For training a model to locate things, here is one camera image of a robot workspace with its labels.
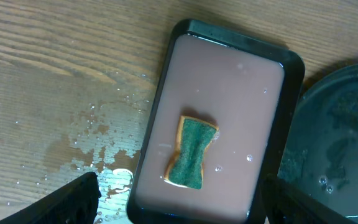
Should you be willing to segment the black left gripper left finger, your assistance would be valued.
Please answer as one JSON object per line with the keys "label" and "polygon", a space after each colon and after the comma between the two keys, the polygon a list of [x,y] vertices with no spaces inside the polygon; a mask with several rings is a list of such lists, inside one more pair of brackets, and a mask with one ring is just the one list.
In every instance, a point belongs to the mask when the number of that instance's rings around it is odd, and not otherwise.
{"label": "black left gripper left finger", "polygon": [[95,172],[87,172],[0,224],[93,224],[101,197]]}

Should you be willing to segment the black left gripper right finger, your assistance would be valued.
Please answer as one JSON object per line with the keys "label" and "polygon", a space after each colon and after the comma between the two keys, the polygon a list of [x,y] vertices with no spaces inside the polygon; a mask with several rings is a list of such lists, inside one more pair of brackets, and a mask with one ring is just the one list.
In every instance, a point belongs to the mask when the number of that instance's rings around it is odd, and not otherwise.
{"label": "black left gripper right finger", "polygon": [[275,175],[262,182],[261,196],[270,224],[356,224]]}

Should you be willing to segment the green and orange sponge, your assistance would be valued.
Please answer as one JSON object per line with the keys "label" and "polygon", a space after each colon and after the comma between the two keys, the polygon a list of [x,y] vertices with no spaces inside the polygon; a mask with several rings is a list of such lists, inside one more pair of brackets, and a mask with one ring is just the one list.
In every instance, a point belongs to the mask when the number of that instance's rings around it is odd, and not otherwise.
{"label": "green and orange sponge", "polygon": [[164,181],[178,187],[202,189],[204,156],[218,132],[215,124],[181,116]]}

